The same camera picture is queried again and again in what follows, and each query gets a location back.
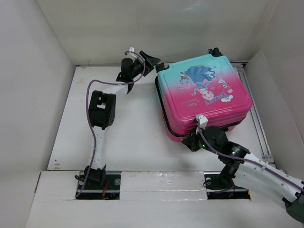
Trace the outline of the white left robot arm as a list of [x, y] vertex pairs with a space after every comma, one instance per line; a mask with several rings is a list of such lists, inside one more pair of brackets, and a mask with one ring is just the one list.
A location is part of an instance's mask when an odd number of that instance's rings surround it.
[[129, 49], [125, 54], [133, 55], [136, 59], [127, 57], [121, 61], [121, 70], [114, 83], [94, 79], [86, 90], [85, 112], [93, 145], [83, 182], [95, 188], [103, 187], [106, 182], [105, 141], [107, 131], [114, 123], [117, 97], [129, 94], [134, 84], [161, 61], [143, 51], [137, 54]]

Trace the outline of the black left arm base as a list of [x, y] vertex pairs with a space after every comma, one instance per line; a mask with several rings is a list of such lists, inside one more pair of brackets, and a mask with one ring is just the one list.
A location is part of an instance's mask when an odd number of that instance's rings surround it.
[[121, 173], [118, 171], [86, 167], [75, 179], [78, 181], [77, 200], [120, 199]]

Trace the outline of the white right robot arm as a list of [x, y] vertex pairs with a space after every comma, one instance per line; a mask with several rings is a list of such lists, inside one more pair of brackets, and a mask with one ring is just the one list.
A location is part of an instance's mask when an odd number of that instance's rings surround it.
[[192, 152], [205, 149], [225, 165], [205, 181], [206, 188], [221, 194], [236, 187], [254, 191], [284, 208], [289, 216], [304, 221], [304, 182], [257, 158], [249, 149], [228, 140], [219, 127], [192, 129], [182, 140]]

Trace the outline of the white foam cover panel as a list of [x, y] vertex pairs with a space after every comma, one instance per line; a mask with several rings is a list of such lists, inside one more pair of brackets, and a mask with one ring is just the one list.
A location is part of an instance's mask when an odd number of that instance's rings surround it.
[[124, 171], [120, 200], [201, 201], [207, 199], [203, 171]]

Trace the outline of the pink teal kids suitcase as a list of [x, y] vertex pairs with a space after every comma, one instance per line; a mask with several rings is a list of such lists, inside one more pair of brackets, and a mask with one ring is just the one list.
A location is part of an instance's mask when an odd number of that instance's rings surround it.
[[229, 59], [215, 47], [206, 55], [156, 66], [155, 85], [168, 137], [176, 142], [195, 128], [197, 115], [225, 131], [240, 124], [252, 99]]

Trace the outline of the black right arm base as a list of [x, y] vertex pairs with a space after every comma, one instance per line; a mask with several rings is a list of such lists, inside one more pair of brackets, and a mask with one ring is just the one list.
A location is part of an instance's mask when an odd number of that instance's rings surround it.
[[250, 200], [249, 190], [234, 184], [236, 169], [225, 165], [221, 171], [204, 172], [203, 186], [208, 200]]

